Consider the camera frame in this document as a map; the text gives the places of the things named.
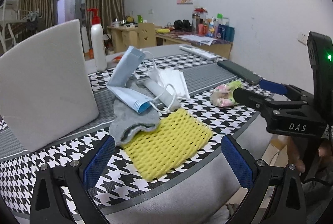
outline paper sheet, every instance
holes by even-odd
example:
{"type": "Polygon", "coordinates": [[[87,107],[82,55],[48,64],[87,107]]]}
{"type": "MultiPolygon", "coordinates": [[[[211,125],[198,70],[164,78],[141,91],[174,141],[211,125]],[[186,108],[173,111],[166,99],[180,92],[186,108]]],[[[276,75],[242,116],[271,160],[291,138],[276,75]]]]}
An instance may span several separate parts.
{"type": "Polygon", "coordinates": [[[201,44],[205,44],[205,45],[211,45],[214,41],[214,39],[209,38],[209,37],[200,37],[200,36],[196,36],[196,35],[184,35],[184,36],[179,36],[179,38],[183,39],[183,40],[192,40],[192,41],[196,41],[199,42],[201,44]]]}

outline metal screw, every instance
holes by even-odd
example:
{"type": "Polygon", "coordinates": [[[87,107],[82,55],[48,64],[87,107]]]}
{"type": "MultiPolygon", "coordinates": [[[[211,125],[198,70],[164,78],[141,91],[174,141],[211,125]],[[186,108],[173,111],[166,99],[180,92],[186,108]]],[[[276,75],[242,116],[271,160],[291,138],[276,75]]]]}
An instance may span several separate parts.
{"type": "Polygon", "coordinates": [[[72,166],[72,167],[76,167],[78,164],[79,164],[79,160],[73,160],[73,161],[71,162],[71,166],[72,166]]]}
{"type": "Polygon", "coordinates": [[[266,165],[266,162],[265,162],[264,160],[262,160],[262,159],[259,159],[259,160],[257,161],[257,164],[258,164],[260,167],[263,167],[263,166],[266,165]]]}
{"type": "Polygon", "coordinates": [[[46,170],[47,169],[47,164],[42,164],[41,165],[41,170],[46,170]]]}
{"type": "Polygon", "coordinates": [[[292,169],[292,170],[296,169],[296,167],[295,167],[294,164],[288,164],[288,168],[290,168],[290,169],[292,169]]]}

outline blue gripper pad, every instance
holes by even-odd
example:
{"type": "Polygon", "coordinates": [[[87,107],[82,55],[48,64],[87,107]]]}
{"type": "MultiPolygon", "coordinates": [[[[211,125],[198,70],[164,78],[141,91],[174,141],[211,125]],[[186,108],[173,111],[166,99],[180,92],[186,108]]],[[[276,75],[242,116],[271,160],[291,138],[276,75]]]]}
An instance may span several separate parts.
{"type": "Polygon", "coordinates": [[[242,150],[243,152],[245,152],[246,150],[243,150],[234,140],[234,138],[231,137],[231,135],[225,135],[224,137],[222,137],[221,150],[241,187],[250,189],[254,184],[256,171],[247,164],[247,162],[244,160],[244,158],[239,152],[239,150],[242,150]]]}
{"type": "Polygon", "coordinates": [[[264,79],[259,82],[259,85],[261,89],[271,91],[279,95],[286,95],[288,92],[287,88],[284,85],[264,79]]]}
{"type": "Polygon", "coordinates": [[[101,140],[101,143],[103,141],[104,144],[102,144],[102,146],[92,158],[91,162],[88,163],[87,167],[83,171],[82,184],[85,190],[88,190],[97,184],[99,177],[101,176],[112,154],[114,153],[115,144],[113,137],[107,135],[101,140]]]}

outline yellow mesh packaging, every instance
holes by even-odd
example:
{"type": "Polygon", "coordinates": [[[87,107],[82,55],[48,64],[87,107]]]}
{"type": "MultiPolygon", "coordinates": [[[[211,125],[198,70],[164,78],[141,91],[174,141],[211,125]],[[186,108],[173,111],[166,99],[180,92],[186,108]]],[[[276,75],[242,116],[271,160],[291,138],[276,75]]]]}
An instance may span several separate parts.
{"type": "Polygon", "coordinates": [[[193,156],[212,135],[206,124],[178,109],[161,119],[155,131],[137,133],[124,150],[142,178],[152,181],[193,156]]]}

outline gray plush fabric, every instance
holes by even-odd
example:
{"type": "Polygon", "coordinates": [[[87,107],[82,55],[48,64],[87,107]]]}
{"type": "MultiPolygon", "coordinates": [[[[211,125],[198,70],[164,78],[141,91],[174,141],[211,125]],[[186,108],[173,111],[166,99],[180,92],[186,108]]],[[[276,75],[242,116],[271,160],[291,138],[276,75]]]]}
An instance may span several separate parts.
{"type": "MultiPolygon", "coordinates": [[[[151,96],[147,90],[136,85],[136,79],[129,79],[126,87],[151,96]]],[[[139,131],[150,132],[159,125],[159,114],[155,109],[148,108],[138,114],[116,97],[114,100],[114,114],[117,118],[111,123],[109,133],[113,136],[116,146],[129,143],[139,131]]]]}

